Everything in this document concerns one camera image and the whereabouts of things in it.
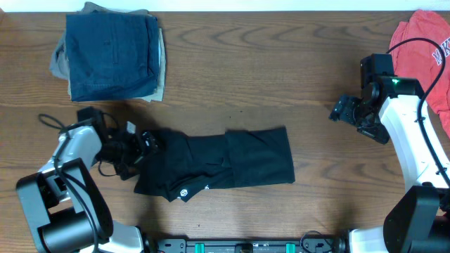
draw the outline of wooden surface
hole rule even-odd
[[[188,135],[286,125],[292,185],[209,190],[187,203],[133,193],[136,179],[91,174],[114,219],[155,236],[298,238],[308,230],[381,225],[404,194],[391,143],[377,144],[328,119],[343,93],[359,94],[359,61],[387,50],[394,13],[154,13],[164,28],[167,84],[162,103],[72,103],[67,82],[49,72],[63,13],[7,13],[0,23],[0,252],[34,252],[15,193],[21,177],[51,156],[64,123],[95,105],[140,129]],[[450,13],[442,13],[450,20]],[[433,117],[445,150],[449,139]]]

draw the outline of folded clothing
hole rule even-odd
[[[159,74],[156,18],[94,12],[67,15],[66,21],[73,101],[119,100],[155,91]]]
[[[77,12],[77,14],[87,14],[87,13],[93,13],[93,12],[102,12],[102,13],[122,13],[117,11],[112,11],[109,9],[106,9],[104,7],[98,6],[91,2],[84,3],[84,7],[80,12]],[[152,15],[148,14],[147,10],[137,10],[137,11],[131,11],[128,12],[128,14],[134,14],[134,15],[142,15],[142,16],[148,16],[151,17]],[[53,74],[53,76],[69,80],[69,60],[67,56],[67,49],[65,45],[65,34],[64,31],[62,37],[60,38],[58,45],[56,46],[55,50],[52,53],[51,61],[50,61],[50,71]],[[137,97],[141,98],[143,100],[146,100],[148,102],[151,102],[152,100],[158,100],[162,101],[162,97],[164,95],[164,87],[165,87],[165,48],[164,48],[164,41],[162,38],[162,30],[158,29],[159,34],[159,42],[158,42],[158,63],[160,67],[160,72],[157,77],[157,89],[155,92],[149,96],[144,97]],[[148,80],[148,84],[150,86],[154,85],[154,80]],[[70,87],[70,80],[68,84],[67,92],[69,95],[72,96],[71,87]]]
[[[444,57],[450,55],[450,25],[433,11],[416,11],[409,22],[400,22],[392,36],[390,47],[401,41],[423,37],[438,43]],[[424,41],[412,41],[393,50],[394,72],[400,77],[419,80],[423,90],[430,88],[441,69],[442,57],[439,51]],[[446,65],[436,86],[427,97],[433,112],[439,115],[442,127],[450,137],[450,67]]]
[[[187,202],[201,190],[295,181],[284,127],[206,137],[187,137],[170,130],[152,134],[163,151],[141,161],[135,193]]]

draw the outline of stack of folded clothes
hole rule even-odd
[[[93,3],[67,15],[50,71],[69,80],[72,101],[162,100],[165,51],[156,17],[109,11]]]

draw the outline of folded dark pants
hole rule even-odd
[[[170,130],[152,133],[164,148],[141,162],[135,193],[187,202],[204,189],[295,181],[284,127],[207,137],[187,137]]]
[[[156,18],[94,12],[67,15],[66,26],[73,101],[120,100],[154,92],[159,73]]]

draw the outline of white logo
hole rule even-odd
[[[186,197],[188,195],[188,190],[186,190],[186,189],[181,190],[180,195],[182,197]]]

